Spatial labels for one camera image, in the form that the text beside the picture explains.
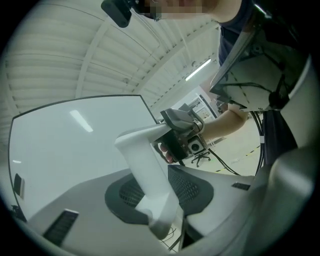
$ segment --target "dark shirt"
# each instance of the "dark shirt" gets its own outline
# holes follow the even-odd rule
[[[219,64],[225,62],[244,25],[253,12],[251,0],[242,0],[237,15],[230,21],[220,23]],[[296,141],[279,111],[269,110],[263,113],[264,164],[272,165],[283,153],[297,147]]]

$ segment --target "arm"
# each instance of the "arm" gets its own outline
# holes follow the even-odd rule
[[[202,136],[207,141],[232,134],[245,124],[247,118],[248,112],[240,111],[237,105],[228,104],[226,112],[217,119],[205,124]]]

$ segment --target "forearm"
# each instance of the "forearm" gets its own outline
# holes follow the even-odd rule
[[[208,141],[234,133],[239,130],[246,122],[247,113],[241,116],[232,110],[227,110],[217,119],[205,124],[203,138]]]

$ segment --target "camera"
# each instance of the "camera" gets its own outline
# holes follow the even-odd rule
[[[145,0],[104,0],[101,8],[120,28],[126,28],[129,25],[131,9],[155,21],[161,18],[161,13],[157,13],[154,7],[146,6]]]
[[[195,135],[187,141],[191,153],[196,156],[206,150],[207,145],[201,135]]]

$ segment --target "ceiling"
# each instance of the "ceiling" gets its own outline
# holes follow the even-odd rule
[[[216,59],[210,16],[154,22],[133,13],[118,28],[101,2],[44,0],[21,23],[1,61],[0,143],[8,144],[12,117],[57,101],[140,94],[152,110]]]

